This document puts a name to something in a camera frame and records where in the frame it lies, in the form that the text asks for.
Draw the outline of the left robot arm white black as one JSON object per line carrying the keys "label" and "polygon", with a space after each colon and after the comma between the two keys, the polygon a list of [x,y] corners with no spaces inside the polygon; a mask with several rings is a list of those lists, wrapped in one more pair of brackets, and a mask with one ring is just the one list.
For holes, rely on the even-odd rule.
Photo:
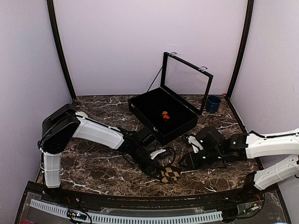
{"label": "left robot arm white black", "polygon": [[65,104],[42,122],[42,138],[38,149],[43,153],[45,185],[47,195],[55,203],[63,203],[66,193],[59,187],[61,156],[72,138],[99,143],[110,149],[129,154],[145,174],[160,179],[160,166],[145,147],[153,141],[148,128],[140,131],[126,131],[95,121],[83,112],[76,111],[71,104]]}

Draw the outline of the tan brown argyle sock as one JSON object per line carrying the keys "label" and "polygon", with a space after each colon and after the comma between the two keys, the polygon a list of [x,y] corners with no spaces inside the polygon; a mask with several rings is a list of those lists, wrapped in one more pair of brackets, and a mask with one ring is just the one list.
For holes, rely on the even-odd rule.
{"label": "tan brown argyle sock", "polygon": [[161,183],[175,183],[180,179],[181,169],[175,166],[161,167],[157,169],[155,180]]}

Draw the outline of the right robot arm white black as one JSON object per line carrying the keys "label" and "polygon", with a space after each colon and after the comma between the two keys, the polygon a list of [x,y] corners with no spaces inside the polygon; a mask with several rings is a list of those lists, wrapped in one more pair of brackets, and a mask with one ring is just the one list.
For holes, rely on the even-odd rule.
{"label": "right robot arm white black", "polygon": [[185,136],[184,141],[193,150],[182,156],[179,165],[188,170],[201,169],[219,161],[244,161],[270,155],[287,156],[269,168],[246,175],[243,189],[238,193],[238,198],[244,203],[255,197],[257,191],[299,175],[298,129],[264,135],[250,131],[234,134],[227,139],[217,128],[209,126],[196,135]]}

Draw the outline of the red orange argyle sock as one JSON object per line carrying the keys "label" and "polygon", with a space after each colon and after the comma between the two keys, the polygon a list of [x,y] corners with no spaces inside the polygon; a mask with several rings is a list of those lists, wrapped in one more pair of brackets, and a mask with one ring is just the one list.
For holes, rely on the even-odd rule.
{"label": "red orange argyle sock", "polygon": [[164,121],[168,121],[170,119],[167,111],[163,111],[161,116]]}

